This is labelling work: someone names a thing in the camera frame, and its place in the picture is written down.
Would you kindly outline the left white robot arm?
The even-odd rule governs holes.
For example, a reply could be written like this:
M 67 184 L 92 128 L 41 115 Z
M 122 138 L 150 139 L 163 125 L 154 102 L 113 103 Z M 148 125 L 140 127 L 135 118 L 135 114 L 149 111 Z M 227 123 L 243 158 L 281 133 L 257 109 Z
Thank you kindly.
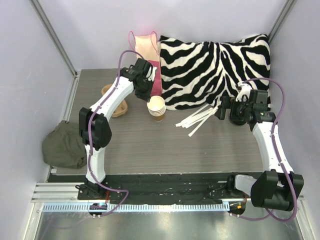
M 118 70 L 109 90 L 95 104 L 80 109 L 79 135 L 87 155 L 85 182 L 77 186 L 80 194 L 100 200 L 110 191 L 104 185 L 105 151 L 112 138 L 109 121 L 117 107 L 131 93 L 146 102 L 150 100 L 157 71 L 157 67 L 149 61 L 138 58 L 134 65 Z

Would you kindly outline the white wrapped straw long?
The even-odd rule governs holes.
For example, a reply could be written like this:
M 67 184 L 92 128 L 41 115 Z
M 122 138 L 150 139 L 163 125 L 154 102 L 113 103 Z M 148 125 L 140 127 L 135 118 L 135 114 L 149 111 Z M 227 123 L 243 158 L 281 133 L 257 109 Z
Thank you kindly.
M 218 107 L 214 107 L 210 110 L 210 112 L 202 119 L 202 121 L 199 123 L 199 125 L 188 134 L 189 137 L 191 137 L 209 118 L 210 116 L 214 115 L 218 111 Z

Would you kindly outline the zebra print pillow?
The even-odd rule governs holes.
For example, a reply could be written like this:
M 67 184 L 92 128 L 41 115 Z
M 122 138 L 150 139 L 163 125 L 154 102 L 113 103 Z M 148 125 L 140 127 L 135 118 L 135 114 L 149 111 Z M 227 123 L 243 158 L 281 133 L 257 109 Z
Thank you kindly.
M 236 42 L 183 42 L 159 38 L 162 98 L 167 110 L 221 104 L 235 97 L 238 83 L 249 80 L 255 90 L 269 91 L 271 52 L 267 34 Z

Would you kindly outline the olive green cloth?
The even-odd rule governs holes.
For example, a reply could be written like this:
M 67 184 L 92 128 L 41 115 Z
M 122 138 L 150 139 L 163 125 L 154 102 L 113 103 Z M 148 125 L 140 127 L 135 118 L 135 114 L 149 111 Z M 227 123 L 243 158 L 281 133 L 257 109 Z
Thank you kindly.
M 75 122 L 61 121 L 42 141 L 43 161 L 49 166 L 81 169 L 87 164 L 86 149 Z

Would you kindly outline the stack of paper cups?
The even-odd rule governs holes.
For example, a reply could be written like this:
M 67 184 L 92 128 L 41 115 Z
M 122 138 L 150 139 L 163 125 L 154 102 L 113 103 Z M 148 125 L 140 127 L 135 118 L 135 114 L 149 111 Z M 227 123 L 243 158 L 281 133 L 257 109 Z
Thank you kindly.
M 166 105 L 165 100 L 161 96 L 152 96 L 146 105 L 148 112 L 155 121 L 160 122 L 164 119 Z

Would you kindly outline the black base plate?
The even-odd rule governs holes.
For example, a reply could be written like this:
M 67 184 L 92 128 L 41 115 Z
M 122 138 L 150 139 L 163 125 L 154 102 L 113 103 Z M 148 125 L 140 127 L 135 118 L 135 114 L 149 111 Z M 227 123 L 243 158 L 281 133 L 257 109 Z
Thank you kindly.
M 130 205 L 204 205 L 247 195 L 232 188 L 233 173 L 108 175 L 100 187 L 85 180 L 75 187 L 79 200 L 124 201 Z

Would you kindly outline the pink paper gift bag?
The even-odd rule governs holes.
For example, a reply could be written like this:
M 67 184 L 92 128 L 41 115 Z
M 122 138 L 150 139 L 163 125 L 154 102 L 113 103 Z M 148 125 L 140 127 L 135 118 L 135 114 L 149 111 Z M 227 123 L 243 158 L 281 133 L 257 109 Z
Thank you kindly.
M 128 33 L 128 42 L 132 50 L 141 54 L 145 60 L 150 62 L 153 67 L 157 68 L 151 96 L 160 96 L 163 89 L 157 33 L 152 31 L 149 35 L 137 36 L 133 31 L 130 31 Z

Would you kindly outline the stack of black lids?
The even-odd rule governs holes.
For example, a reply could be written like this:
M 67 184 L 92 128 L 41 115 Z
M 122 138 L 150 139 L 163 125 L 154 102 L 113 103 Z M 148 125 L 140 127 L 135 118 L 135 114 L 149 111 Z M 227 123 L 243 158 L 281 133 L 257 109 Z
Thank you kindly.
M 246 119 L 243 117 L 240 117 L 240 116 L 233 116 L 230 118 L 230 121 L 233 124 L 238 125 L 238 126 L 243 126 L 243 125 L 247 124 Z

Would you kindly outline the brown pulp cup carrier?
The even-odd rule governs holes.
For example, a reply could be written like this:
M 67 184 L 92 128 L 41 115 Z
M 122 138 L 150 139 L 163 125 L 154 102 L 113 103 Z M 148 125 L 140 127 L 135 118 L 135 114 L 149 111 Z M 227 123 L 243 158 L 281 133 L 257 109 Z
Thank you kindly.
M 102 96 L 112 87 L 112 84 L 108 84 L 105 85 L 102 89 L 101 89 L 101 94 Z M 126 112 L 128 111 L 128 104 L 126 102 L 126 100 L 122 100 L 121 103 L 118 105 L 118 107 L 115 109 L 115 111 L 112 114 L 113 118 L 117 118 L 120 117 L 122 115 L 124 115 Z

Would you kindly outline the aluminium rail frame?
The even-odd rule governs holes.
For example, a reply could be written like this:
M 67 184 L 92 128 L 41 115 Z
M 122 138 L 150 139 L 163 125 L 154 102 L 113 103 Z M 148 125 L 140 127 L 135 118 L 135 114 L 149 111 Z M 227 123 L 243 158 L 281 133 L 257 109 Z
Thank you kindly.
M 77 201 L 78 182 L 44 182 L 37 183 L 31 201 L 36 202 L 71 202 Z

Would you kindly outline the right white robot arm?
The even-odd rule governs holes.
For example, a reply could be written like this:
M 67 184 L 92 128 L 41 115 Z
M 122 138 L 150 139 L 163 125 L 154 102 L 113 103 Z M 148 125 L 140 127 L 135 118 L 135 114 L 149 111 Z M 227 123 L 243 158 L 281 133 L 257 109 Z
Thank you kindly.
M 227 178 L 226 193 L 233 198 L 244 193 L 255 207 L 290 212 L 294 199 L 304 186 L 303 176 L 295 174 L 284 154 L 276 115 L 268 110 L 268 93 L 265 90 L 242 89 L 236 97 L 222 97 L 215 116 L 235 125 L 248 124 L 256 139 L 262 160 L 263 172 L 258 178 L 245 174 L 231 174 Z

